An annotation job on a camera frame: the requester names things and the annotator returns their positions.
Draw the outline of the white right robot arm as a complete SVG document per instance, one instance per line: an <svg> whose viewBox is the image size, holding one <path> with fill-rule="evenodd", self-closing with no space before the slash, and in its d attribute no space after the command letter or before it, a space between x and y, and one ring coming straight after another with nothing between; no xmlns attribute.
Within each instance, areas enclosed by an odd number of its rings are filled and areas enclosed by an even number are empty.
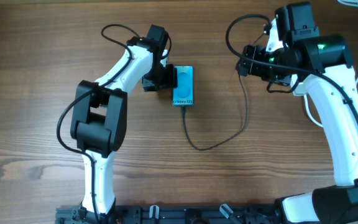
<svg viewBox="0 0 358 224"><path fill-rule="evenodd" d="M268 47L246 45L236 65L270 85L308 95L318 111L334 166L335 184L280 198L280 223L358 221L358 92L351 53L339 35L287 41L271 37Z"/></svg>

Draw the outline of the blue screen smartphone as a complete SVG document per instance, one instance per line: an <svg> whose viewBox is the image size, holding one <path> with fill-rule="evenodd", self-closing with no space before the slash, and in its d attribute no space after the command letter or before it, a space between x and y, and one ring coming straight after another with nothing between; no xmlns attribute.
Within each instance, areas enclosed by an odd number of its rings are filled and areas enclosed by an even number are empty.
<svg viewBox="0 0 358 224"><path fill-rule="evenodd" d="M173 106L192 106L194 103L193 67L180 65L174 68L177 87L173 89Z"/></svg>

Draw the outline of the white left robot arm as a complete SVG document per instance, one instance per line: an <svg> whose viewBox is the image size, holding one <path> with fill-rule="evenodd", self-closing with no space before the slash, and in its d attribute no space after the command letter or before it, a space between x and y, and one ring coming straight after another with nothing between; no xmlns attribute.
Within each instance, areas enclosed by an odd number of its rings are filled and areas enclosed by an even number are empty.
<svg viewBox="0 0 358 224"><path fill-rule="evenodd" d="M93 82L83 80L76 89L70 135L85 165L85 220L106 222L114 212L112 186L114 155L124 142L128 96L138 83L144 91L177 86L172 64L167 62L172 41L161 37L134 36L124 44L121 59Z"/></svg>

